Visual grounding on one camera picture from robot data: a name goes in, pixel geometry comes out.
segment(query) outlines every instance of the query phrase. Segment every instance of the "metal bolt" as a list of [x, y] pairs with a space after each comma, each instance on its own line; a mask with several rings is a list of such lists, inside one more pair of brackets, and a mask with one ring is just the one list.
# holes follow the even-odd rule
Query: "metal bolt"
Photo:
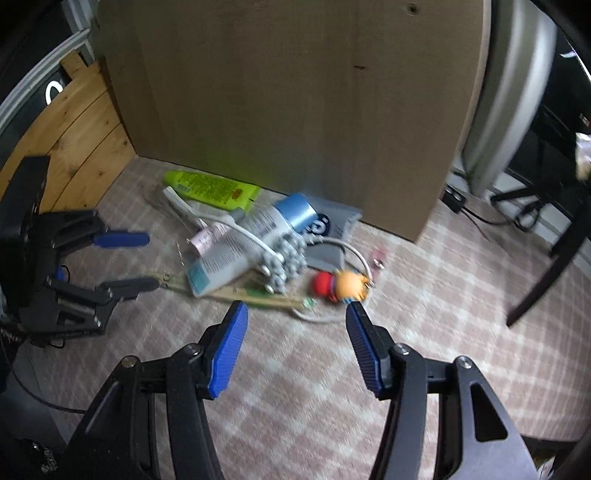
[[384, 262], [382, 262], [379, 258], [373, 258], [372, 259], [374, 261], [374, 267], [379, 269], [379, 270], [383, 270], [385, 267]]
[[190, 343], [187, 346], [193, 351], [193, 356], [201, 355], [203, 353], [203, 347], [201, 345]]
[[124, 357], [123, 360], [121, 361], [121, 366], [123, 368], [131, 368], [131, 367], [134, 367], [137, 362], [138, 362], [138, 358], [136, 356], [128, 355], [128, 356]]
[[399, 353], [400, 355], [408, 355], [408, 345], [405, 345], [403, 343], [397, 343], [396, 345], [394, 345], [394, 350], [396, 351], [396, 353]]
[[465, 369], [468, 368], [472, 368], [472, 362], [470, 361], [470, 359], [466, 356], [461, 356], [457, 359], [458, 363], [460, 364], [460, 367], [463, 367]]

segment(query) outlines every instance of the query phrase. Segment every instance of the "red ball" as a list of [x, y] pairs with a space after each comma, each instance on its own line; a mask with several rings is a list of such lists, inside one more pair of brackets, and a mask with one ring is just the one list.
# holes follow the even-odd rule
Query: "red ball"
[[329, 272], [318, 272], [312, 280], [312, 291], [319, 297], [328, 297], [332, 293], [332, 282], [335, 276]]

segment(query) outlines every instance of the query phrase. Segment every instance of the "floor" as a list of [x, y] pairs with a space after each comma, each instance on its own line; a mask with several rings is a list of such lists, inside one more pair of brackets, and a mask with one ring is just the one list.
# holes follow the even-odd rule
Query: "floor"
[[[150, 245], [72, 255], [67, 263], [75, 283], [177, 265], [176, 242], [186, 232], [142, 194], [168, 168], [132, 160], [98, 206], [114, 228], [150, 232]], [[276, 197], [265, 192], [261, 201]], [[469, 206], [488, 218], [497, 215], [479, 200], [469, 200]], [[396, 341], [424, 356], [471, 357], [521, 433], [576, 440], [591, 418], [591, 280], [571, 265], [509, 330], [505, 312], [549, 265], [548, 244], [514, 228], [482, 228], [486, 237], [440, 202], [416, 244], [358, 224], [353, 244], [365, 255], [376, 247], [388, 254], [369, 314]], [[42, 390], [62, 405], [88, 405], [123, 356], [170, 355], [198, 339], [226, 308], [162, 290], [122, 303], [104, 337], [73, 340], [63, 350], [34, 349]], [[386, 409], [363, 387], [342, 323], [312, 325], [287, 312], [257, 309], [228, 390], [206, 407], [228, 479], [367, 478]], [[164, 403], [158, 411], [163, 478], [171, 478]], [[71, 415], [61, 420], [66, 436], [79, 421]], [[431, 399], [421, 478], [432, 474], [436, 439]]]

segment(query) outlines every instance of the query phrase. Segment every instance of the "toy figure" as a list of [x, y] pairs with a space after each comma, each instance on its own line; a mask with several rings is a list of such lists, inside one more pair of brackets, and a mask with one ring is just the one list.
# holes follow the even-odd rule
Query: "toy figure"
[[368, 295], [369, 279], [361, 273], [350, 270], [336, 270], [334, 273], [319, 272], [312, 280], [312, 290], [319, 297], [333, 302], [362, 301]]

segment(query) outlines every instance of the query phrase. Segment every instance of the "blue gripper pad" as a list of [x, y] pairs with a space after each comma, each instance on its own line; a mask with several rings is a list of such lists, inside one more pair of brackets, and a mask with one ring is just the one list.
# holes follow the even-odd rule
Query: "blue gripper pad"
[[207, 386], [212, 398], [217, 398], [228, 386], [247, 328], [248, 308], [243, 302], [235, 301], [216, 332], [216, 338], [218, 333], [222, 334], [222, 338], [213, 354], [212, 373]]
[[150, 242], [146, 232], [128, 232], [125, 230], [109, 230], [97, 233], [94, 244], [102, 248], [143, 247]]
[[388, 348], [360, 302], [348, 305], [346, 326], [363, 381], [376, 397], [392, 386], [392, 366]]

